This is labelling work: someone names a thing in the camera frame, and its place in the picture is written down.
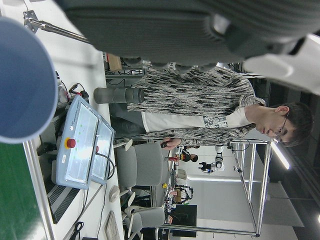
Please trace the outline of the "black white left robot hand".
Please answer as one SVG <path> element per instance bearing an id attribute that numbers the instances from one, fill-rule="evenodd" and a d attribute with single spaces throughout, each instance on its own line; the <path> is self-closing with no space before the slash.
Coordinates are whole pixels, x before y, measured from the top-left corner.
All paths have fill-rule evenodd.
<path id="1" fill-rule="evenodd" d="M 320 93 L 317 0 L 59 0 L 98 50 L 184 68 L 247 71 Z"/>

